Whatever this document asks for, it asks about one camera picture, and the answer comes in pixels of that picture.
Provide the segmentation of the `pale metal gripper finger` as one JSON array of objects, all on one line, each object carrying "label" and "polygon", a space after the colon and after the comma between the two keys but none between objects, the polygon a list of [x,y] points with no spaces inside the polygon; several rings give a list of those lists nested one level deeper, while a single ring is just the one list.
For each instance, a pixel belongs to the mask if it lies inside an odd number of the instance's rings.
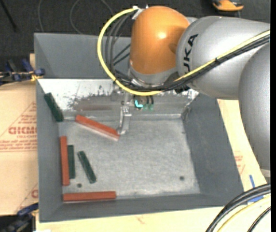
[{"label": "pale metal gripper finger", "polygon": [[126,108],[120,108],[120,119],[119,119],[119,126],[117,128],[117,132],[119,135],[123,135],[126,133]]},{"label": "pale metal gripper finger", "polygon": [[130,108],[126,107],[124,109],[124,130],[128,131],[130,128],[130,120],[131,120],[131,112],[130,112]]}]

